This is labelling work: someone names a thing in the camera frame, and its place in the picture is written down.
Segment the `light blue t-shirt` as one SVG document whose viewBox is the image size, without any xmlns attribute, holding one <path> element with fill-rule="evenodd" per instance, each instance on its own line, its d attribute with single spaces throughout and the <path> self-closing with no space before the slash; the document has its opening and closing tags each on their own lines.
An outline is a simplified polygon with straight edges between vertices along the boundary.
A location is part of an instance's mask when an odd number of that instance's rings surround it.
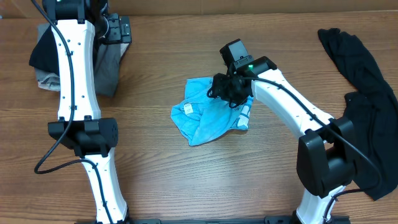
<svg viewBox="0 0 398 224">
<path fill-rule="evenodd" d="M 209 77 L 188 79 L 184 100 L 171 109 L 170 117 L 189 146 L 208 143 L 232 129 L 248 130 L 254 98 L 230 108 L 227 101 L 207 97 L 212 82 Z"/>
</svg>

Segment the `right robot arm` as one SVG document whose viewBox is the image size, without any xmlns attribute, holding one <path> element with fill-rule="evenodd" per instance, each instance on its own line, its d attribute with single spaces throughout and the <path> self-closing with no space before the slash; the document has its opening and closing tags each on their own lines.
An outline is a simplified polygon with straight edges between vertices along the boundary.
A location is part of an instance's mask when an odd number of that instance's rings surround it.
<svg viewBox="0 0 398 224">
<path fill-rule="evenodd" d="M 296 170 L 304 186 L 302 201 L 291 216 L 266 217 L 265 223 L 349 223 L 349 217 L 333 216 L 331 210 L 359 173 L 353 123 L 318 109 L 273 61 L 249 55 L 240 39 L 226 44 L 220 54 L 227 72 L 213 77 L 208 96 L 226 100 L 231 108 L 253 97 L 271 109 L 298 140 Z"/>
</svg>

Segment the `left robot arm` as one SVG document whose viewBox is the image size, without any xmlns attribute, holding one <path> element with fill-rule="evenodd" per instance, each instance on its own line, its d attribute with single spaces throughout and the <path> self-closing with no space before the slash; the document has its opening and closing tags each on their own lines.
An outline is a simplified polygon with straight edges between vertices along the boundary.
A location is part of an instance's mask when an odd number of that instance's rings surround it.
<svg viewBox="0 0 398 224">
<path fill-rule="evenodd" d="M 58 120 L 48 124 L 48 132 L 55 147 L 62 144 L 77 157 L 55 169 L 83 165 L 95 199 L 95 223 L 130 223 L 115 165 L 118 124 L 101 116 L 93 65 L 95 44 L 132 42 L 129 18 L 110 14 L 107 1 L 43 1 L 37 9 L 52 29 L 60 72 Z"/>
</svg>

